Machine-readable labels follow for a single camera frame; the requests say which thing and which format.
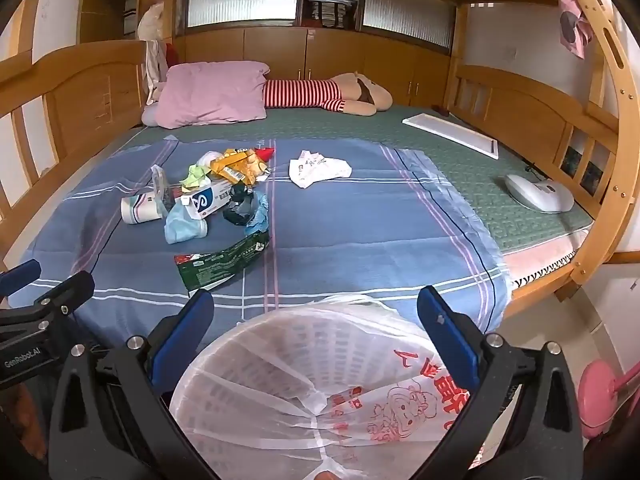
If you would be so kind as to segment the white pink wrapper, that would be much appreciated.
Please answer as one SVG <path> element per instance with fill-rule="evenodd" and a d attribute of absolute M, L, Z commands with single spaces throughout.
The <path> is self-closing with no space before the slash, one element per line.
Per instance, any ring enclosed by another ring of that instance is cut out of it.
<path fill-rule="evenodd" d="M 309 188 L 317 182 L 349 178 L 352 167 L 346 160 L 327 158 L 320 153 L 303 150 L 288 164 L 288 177 L 299 188 Z"/>

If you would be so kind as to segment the white plastic bag red print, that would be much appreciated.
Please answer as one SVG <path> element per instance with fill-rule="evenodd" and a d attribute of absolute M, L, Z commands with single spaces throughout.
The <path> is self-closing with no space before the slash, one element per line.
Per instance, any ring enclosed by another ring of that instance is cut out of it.
<path fill-rule="evenodd" d="M 421 327 L 416 295 L 402 304 L 334 295 L 300 310 L 317 463 L 309 479 L 413 474 L 470 397 Z"/>

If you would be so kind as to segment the white flat board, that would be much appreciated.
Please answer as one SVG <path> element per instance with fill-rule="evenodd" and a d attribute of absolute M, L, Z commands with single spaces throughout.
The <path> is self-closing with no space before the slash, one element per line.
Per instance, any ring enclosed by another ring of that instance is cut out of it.
<path fill-rule="evenodd" d="M 405 118 L 402 123 L 462 145 L 491 159 L 499 159 L 498 142 L 490 136 L 485 136 L 468 127 L 425 113 Z"/>

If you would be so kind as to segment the pink hanging cloth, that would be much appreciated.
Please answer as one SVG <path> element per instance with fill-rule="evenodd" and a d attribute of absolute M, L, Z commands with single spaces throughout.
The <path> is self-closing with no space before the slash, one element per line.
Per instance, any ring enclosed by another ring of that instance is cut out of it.
<path fill-rule="evenodd" d="M 582 60 L 592 40 L 592 28 L 577 0 L 559 0 L 561 44 Z"/>

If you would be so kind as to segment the blue striped blanket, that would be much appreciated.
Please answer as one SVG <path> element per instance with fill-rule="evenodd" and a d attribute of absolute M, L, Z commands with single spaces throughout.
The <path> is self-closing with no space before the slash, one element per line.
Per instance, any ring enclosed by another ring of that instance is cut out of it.
<path fill-rule="evenodd" d="M 195 159 L 226 147 L 226 141 L 166 140 L 105 159 L 58 204 L 26 249 L 41 275 L 12 295 L 10 305 L 28 306 L 86 270 L 96 289 L 76 318 L 110 344 L 147 334 L 175 314 L 189 294 L 174 257 L 220 252 L 243 231 L 214 214 L 206 237 L 169 245 L 160 220 L 123 222 L 120 200 L 150 188 L 153 165 L 178 181 Z M 500 325 L 512 296 L 501 252 L 425 154 L 358 140 L 280 140 L 273 148 L 269 177 L 258 185 L 269 203 L 269 246 L 214 289 L 208 339 L 271 310 L 339 294 L 402 304 L 427 285 L 484 332 Z M 299 188 L 288 164 L 303 150 L 346 160 L 352 175 Z"/>

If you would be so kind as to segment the green snack bag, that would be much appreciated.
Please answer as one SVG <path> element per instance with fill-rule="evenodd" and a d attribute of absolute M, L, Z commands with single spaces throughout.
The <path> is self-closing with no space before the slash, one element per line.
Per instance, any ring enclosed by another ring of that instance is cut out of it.
<path fill-rule="evenodd" d="M 257 231 L 220 252 L 176 255 L 174 263 L 189 295 L 233 280 L 258 260 L 270 243 L 268 231 Z"/>

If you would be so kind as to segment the clear printed plastic bag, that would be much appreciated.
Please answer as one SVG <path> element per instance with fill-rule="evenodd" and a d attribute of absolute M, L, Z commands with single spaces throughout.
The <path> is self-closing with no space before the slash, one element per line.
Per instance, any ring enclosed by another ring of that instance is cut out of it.
<path fill-rule="evenodd" d="M 166 177 L 166 172 L 161 166 L 151 167 L 153 198 L 157 212 L 166 218 L 175 205 L 174 192 Z"/>

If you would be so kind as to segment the pink pillow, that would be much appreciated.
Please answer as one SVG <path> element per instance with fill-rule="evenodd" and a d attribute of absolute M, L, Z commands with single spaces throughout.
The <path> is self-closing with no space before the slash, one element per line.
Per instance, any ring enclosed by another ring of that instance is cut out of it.
<path fill-rule="evenodd" d="M 227 125 L 266 117 L 270 68 L 255 61 L 182 63 L 167 72 L 155 120 L 165 129 Z"/>

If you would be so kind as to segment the green crumpled paper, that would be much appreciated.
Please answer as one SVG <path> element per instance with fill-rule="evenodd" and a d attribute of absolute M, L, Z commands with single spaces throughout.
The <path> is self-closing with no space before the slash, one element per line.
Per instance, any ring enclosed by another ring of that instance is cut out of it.
<path fill-rule="evenodd" d="M 183 193 L 194 193 L 201 188 L 210 185 L 209 174 L 212 172 L 209 166 L 198 164 L 191 165 L 188 174 L 180 181 L 180 188 Z"/>

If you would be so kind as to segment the light blue cloth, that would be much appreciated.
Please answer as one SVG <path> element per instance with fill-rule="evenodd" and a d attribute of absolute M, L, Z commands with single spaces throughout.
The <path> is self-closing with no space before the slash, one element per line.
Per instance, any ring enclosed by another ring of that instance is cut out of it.
<path fill-rule="evenodd" d="M 250 236 L 257 232 L 267 232 L 269 230 L 269 204 L 267 196 L 263 192 L 255 190 L 253 193 L 252 205 L 253 215 L 244 226 L 244 234 Z"/>

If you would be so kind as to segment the white paper cup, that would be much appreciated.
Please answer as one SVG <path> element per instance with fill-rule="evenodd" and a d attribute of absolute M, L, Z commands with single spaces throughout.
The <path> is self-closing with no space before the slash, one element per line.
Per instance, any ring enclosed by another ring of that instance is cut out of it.
<path fill-rule="evenodd" d="M 126 196 L 120 200 L 122 221 L 130 226 L 160 220 L 165 218 L 166 214 L 164 204 L 153 191 Z"/>

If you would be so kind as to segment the white blue medicine box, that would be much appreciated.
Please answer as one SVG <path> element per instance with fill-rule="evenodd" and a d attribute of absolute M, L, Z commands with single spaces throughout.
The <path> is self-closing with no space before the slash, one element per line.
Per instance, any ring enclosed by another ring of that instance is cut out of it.
<path fill-rule="evenodd" d="M 186 207 L 191 219 L 204 220 L 229 203 L 232 184 L 226 180 L 216 181 L 193 193 L 182 194 L 177 202 Z"/>

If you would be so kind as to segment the yellow chip bag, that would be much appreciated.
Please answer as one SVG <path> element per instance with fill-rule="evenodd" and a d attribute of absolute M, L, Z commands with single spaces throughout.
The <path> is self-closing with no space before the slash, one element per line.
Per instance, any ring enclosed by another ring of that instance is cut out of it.
<path fill-rule="evenodd" d="M 253 186 L 268 172 L 267 163 L 254 150 L 227 150 L 209 163 L 212 173 L 231 184 Z"/>

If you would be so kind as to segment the wooden cabinet wall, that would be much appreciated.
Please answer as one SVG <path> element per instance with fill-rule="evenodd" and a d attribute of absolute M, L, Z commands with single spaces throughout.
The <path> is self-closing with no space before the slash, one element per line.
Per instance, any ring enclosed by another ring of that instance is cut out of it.
<path fill-rule="evenodd" d="M 454 39 L 442 0 L 184 0 L 180 58 L 260 61 L 272 79 L 359 72 L 398 105 L 442 104 Z"/>

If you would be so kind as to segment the striped plush doll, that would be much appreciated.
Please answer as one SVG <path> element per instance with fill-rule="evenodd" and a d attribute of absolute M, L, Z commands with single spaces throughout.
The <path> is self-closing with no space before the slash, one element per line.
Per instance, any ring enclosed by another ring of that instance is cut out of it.
<path fill-rule="evenodd" d="M 370 117 L 386 112 L 393 97 L 384 87 L 360 73 L 330 79 L 267 80 L 262 89 L 265 108 L 323 108 Z"/>

